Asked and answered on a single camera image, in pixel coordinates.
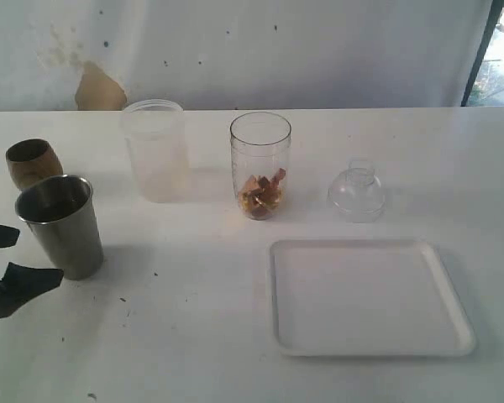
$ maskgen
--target metal cup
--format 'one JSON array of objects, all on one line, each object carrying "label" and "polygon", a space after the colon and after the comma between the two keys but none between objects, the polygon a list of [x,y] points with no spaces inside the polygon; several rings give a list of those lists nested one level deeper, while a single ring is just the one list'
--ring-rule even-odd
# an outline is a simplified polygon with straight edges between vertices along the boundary
[{"label": "metal cup", "polygon": [[18,217],[69,280],[85,279],[102,264],[92,195],[86,179],[58,175],[25,189],[15,202]]}]

